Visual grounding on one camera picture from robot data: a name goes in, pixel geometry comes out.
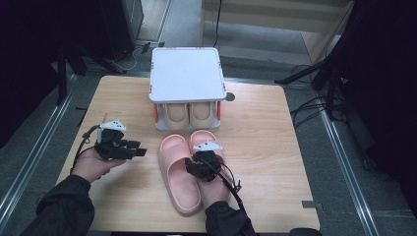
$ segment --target human hand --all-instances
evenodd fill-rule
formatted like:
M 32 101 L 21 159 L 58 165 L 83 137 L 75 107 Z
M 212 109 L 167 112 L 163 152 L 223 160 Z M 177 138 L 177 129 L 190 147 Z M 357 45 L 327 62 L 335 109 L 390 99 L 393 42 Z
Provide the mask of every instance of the human hand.
M 196 180 L 200 188 L 204 208 L 208 208 L 212 204 L 220 201 L 229 202 L 230 192 L 220 177 L 217 176 L 210 182 L 199 178 L 196 178 Z
M 126 160 L 103 160 L 94 148 L 83 151 L 71 174 L 83 177 L 90 183 L 110 172 L 110 169 L 125 163 Z

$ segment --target gray floor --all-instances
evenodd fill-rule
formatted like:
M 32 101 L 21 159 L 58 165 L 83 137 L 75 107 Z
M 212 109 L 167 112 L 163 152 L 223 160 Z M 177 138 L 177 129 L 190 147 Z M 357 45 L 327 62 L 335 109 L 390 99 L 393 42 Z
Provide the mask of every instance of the gray floor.
M 165 46 L 200 45 L 200 1 L 173 0 L 161 34 Z M 205 23 L 205 45 L 213 41 L 212 23 Z M 305 45 L 299 32 L 279 29 L 263 29 L 220 25 L 217 48 L 220 53 L 223 74 L 228 81 L 239 83 L 267 84 L 275 86 L 273 80 L 284 79 L 310 64 Z M 137 64 L 127 76 L 148 76 L 151 51 L 135 54 Z M 118 62 L 130 68 L 133 58 Z M 34 169 L 26 189 L 18 201 L 1 235 L 18 235 L 34 218 L 35 203 L 55 184 L 64 159 L 78 132 L 78 123 L 84 112 L 76 107 L 88 107 L 99 79 L 108 73 L 100 66 L 87 60 L 89 71 L 85 77 L 73 79 L 74 94 L 67 111 L 56 126 L 41 159 Z M 290 110 L 298 108 L 316 93 L 308 84 L 295 82 L 285 87 Z M 21 126 L 12 140 L 0 150 L 0 195 L 4 196 L 24 165 L 37 138 L 42 133 L 52 114 L 57 98 L 55 90 L 47 96 L 28 120 Z M 314 110 L 303 112 L 302 120 Z M 351 190 L 346 184 L 340 161 L 328 136 L 324 119 L 319 115 L 299 126 L 295 131 L 312 194 L 317 205 L 321 232 L 333 235 L 417 235 L 417 222 L 412 215 L 397 183 L 384 173 L 365 170 L 362 152 L 353 139 L 348 124 L 335 122 L 338 136 L 359 183 L 360 190 L 370 208 L 378 228 L 377 233 L 367 234 L 352 200 Z M 89 235 L 109 235 L 108 232 L 90 232 Z

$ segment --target slipper strap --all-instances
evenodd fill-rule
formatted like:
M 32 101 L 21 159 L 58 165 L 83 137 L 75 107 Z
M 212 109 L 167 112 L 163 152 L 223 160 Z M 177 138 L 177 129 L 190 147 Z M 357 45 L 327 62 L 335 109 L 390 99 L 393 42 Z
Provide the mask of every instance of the slipper strap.
M 188 149 L 188 146 L 186 143 L 179 144 L 174 147 L 170 147 L 168 149 L 164 149 L 162 151 L 162 155 L 163 155 L 162 164 L 163 164 L 163 168 L 166 171 L 168 171 L 169 167 L 173 163 L 177 162 L 178 160 L 191 157 L 190 150 Z

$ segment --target hand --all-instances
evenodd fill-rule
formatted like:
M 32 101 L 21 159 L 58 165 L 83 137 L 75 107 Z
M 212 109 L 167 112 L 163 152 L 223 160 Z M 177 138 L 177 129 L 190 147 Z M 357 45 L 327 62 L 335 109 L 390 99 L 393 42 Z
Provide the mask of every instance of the hand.
M 90 183 L 110 172 L 110 169 L 125 163 L 126 160 L 103 160 L 94 148 L 83 151 L 72 174 L 83 177 Z

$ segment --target black office chair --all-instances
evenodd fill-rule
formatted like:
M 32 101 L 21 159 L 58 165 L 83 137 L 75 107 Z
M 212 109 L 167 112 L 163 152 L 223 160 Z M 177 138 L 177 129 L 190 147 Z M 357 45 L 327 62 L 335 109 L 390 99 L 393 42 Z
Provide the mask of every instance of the black office chair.
M 321 232 L 311 228 L 294 228 L 289 231 L 289 236 L 323 236 Z

